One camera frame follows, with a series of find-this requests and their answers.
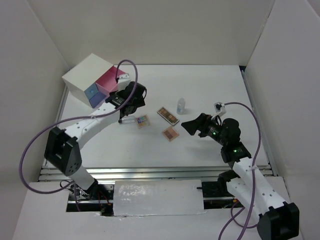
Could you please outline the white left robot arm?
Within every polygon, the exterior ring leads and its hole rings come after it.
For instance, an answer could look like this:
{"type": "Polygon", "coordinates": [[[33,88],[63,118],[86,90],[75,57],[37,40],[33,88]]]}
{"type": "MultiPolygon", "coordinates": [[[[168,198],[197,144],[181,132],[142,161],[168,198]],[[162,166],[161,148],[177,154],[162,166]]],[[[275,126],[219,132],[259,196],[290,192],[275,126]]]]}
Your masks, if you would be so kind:
{"type": "Polygon", "coordinates": [[[89,118],[64,129],[56,126],[49,132],[44,158],[74,181],[81,195],[88,200],[97,198],[98,193],[105,189],[83,166],[81,149],[104,128],[146,105],[147,89],[140,83],[135,87],[132,97],[129,97],[134,84],[131,81],[123,90],[112,92],[89,118]]]}

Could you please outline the purple drawer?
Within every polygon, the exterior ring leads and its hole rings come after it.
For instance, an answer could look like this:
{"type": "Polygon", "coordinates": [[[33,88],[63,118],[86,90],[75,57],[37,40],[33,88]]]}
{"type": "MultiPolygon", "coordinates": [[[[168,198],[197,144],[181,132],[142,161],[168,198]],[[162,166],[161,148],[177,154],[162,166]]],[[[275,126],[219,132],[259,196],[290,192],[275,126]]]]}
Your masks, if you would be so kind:
{"type": "Polygon", "coordinates": [[[106,98],[106,95],[98,91],[95,95],[93,95],[89,99],[89,104],[92,108],[96,108],[105,98],[106,98]]]}

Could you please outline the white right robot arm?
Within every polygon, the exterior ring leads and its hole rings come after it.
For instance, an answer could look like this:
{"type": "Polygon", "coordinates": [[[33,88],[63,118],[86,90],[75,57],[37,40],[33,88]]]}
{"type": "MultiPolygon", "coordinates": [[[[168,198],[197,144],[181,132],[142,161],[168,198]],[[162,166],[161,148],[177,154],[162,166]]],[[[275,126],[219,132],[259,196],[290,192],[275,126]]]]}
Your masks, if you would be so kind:
{"type": "Polygon", "coordinates": [[[279,195],[254,164],[240,140],[237,120],[226,118],[218,123],[211,115],[202,113],[181,126],[191,136],[210,137],[222,146],[221,157],[231,169],[219,176],[218,192],[223,196],[233,195],[247,208],[262,240],[289,240],[299,235],[297,205],[279,195]]]}

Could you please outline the long brown eyeshadow palette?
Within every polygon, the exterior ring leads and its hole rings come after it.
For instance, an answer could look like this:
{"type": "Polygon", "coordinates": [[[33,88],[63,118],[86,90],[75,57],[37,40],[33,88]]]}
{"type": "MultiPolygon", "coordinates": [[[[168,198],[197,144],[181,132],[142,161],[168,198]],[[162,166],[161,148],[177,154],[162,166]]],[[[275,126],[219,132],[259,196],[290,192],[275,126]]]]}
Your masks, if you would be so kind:
{"type": "Polygon", "coordinates": [[[161,107],[157,111],[157,114],[171,126],[175,126],[179,122],[179,119],[176,116],[174,116],[170,111],[168,111],[165,107],[161,107]]]}

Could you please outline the pink drawer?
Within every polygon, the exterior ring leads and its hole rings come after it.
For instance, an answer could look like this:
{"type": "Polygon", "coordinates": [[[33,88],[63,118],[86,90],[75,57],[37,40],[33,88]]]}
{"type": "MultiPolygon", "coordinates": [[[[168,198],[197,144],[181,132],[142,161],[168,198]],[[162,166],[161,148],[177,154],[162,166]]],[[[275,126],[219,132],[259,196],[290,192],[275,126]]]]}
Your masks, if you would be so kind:
{"type": "Polygon", "coordinates": [[[117,68],[115,66],[111,67],[95,82],[98,91],[107,97],[110,96],[110,93],[118,90],[116,70],[117,68]]]}

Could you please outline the white taped cover panel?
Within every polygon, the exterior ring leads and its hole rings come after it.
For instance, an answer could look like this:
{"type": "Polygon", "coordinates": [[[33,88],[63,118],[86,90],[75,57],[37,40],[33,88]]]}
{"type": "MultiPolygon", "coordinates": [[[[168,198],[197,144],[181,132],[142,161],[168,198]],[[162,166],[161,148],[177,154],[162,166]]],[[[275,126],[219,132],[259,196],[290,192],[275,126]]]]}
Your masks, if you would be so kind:
{"type": "Polygon", "coordinates": [[[113,214],[121,217],[205,213],[202,183],[194,180],[117,181],[113,214]]]}

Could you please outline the square pink eyeshadow palette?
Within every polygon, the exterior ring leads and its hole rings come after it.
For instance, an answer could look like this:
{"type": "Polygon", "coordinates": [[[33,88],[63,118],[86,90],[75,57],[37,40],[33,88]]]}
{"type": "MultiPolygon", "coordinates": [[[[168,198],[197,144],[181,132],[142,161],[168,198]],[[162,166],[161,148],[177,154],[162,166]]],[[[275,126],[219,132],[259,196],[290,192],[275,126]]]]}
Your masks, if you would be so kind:
{"type": "Polygon", "coordinates": [[[179,133],[172,126],[166,128],[161,133],[169,142],[179,137],[179,133]]]}

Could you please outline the colourful eyeshadow palette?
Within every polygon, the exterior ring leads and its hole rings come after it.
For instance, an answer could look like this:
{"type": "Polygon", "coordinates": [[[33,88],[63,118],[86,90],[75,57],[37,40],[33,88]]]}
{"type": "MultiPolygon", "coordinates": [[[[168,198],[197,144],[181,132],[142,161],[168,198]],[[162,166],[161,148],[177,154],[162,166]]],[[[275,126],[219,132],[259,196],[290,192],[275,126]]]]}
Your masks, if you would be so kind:
{"type": "Polygon", "coordinates": [[[149,126],[151,123],[150,123],[150,120],[149,120],[149,117],[145,114],[145,115],[141,115],[139,117],[136,117],[135,118],[135,122],[137,124],[137,127],[140,129],[140,128],[143,128],[143,127],[146,127],[146,126],[149,126]]]}

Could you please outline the white drawer cabinet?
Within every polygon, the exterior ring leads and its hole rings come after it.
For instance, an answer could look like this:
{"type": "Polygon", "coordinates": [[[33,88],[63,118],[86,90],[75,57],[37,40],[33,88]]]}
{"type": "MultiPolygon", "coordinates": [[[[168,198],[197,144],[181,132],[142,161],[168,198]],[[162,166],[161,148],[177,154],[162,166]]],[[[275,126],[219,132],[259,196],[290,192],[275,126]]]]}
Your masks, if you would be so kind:
{"type": "MultiPolygon", "coordinates": [[[[63,75],[62,79],[75,98],[91,107],[85,95],[85,90],[96,83],[113,66],[112,63],[92,53],[63,75]]],[[[116,69],[115,80],[117,83],[119,76],[122,74],[125,74],[125,72],[116,69]]]]}

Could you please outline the clear glitter bottle black cap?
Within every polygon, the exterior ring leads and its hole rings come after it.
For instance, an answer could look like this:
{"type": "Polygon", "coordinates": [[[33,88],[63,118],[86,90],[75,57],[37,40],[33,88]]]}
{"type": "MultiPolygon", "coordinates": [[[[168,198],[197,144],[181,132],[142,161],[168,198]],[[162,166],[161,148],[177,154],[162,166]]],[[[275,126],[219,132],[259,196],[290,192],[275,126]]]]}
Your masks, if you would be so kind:
{"type": "Polygon", "coordinates": [[[120,125],[133,124],[136,122],[136,117],[134,115],[124,116],[118,120],[120,125]]]}

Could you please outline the clear plastic bottle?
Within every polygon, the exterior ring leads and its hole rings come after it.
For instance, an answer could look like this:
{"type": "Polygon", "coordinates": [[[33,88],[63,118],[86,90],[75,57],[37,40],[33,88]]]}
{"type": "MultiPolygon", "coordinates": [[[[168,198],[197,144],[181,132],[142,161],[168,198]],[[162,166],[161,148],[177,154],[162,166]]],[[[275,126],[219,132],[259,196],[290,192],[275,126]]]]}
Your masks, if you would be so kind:
{"type": "Polygon", "coordinates": [[[185,111],[186,101],[184,98],[180,98],[177,102],[176,113],[182,115],[185,111]]]}

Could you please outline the light blue drawer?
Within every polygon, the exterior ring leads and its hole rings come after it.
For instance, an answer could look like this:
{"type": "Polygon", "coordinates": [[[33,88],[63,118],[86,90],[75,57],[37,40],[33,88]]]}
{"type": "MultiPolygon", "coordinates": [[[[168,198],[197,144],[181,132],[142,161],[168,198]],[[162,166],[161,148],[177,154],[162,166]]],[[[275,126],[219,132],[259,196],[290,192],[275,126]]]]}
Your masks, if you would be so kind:
{"type": "Polygon", "coordinates": [[[85,91],[85,95],[87,97],[88,100],[90,100],[93,96],[95,96],[98,92],[98,88],[96,83],[94,82],[93,84],[91,84],[85,91]]]}

